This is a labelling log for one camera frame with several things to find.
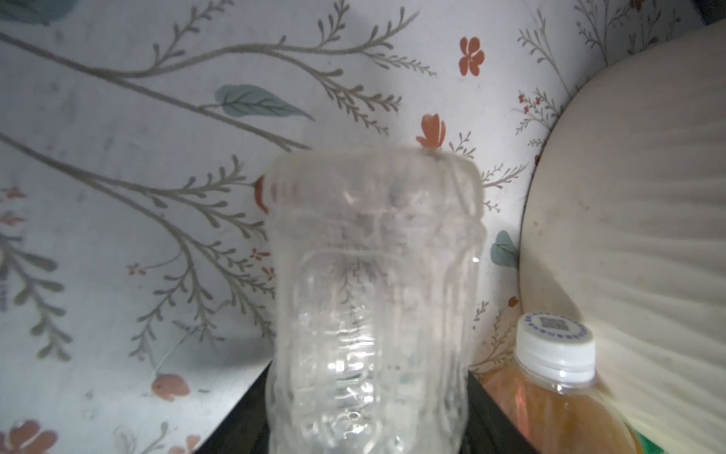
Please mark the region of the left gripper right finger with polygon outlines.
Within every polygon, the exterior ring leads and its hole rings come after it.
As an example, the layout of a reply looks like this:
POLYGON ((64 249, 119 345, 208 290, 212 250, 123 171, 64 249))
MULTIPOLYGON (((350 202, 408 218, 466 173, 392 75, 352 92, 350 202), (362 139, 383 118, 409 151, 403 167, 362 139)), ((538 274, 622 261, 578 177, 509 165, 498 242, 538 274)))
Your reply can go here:
POLYGON ((473 373, 468 375, 467 391, 469 417, 461 454, 538 454, 473 373))

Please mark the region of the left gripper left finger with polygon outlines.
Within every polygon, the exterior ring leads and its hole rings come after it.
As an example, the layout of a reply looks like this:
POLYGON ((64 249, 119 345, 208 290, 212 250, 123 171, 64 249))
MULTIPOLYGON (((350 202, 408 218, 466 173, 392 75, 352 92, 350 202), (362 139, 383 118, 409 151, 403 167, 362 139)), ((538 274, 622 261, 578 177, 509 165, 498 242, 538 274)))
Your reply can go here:
POLYGON ((268 454, 270 427, 266 383, 270 365, 238 401, 196 454, 268 454))

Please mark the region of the clear crushed bottle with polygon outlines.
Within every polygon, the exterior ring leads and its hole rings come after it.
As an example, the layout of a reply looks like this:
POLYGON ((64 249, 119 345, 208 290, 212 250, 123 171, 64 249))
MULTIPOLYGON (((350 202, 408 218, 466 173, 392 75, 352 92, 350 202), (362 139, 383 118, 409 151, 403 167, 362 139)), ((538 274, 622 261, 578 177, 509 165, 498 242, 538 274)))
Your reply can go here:
POLYGON ((456 453, 486 231, 476 164, 421 148, 277 159, 272 453, 456 453))

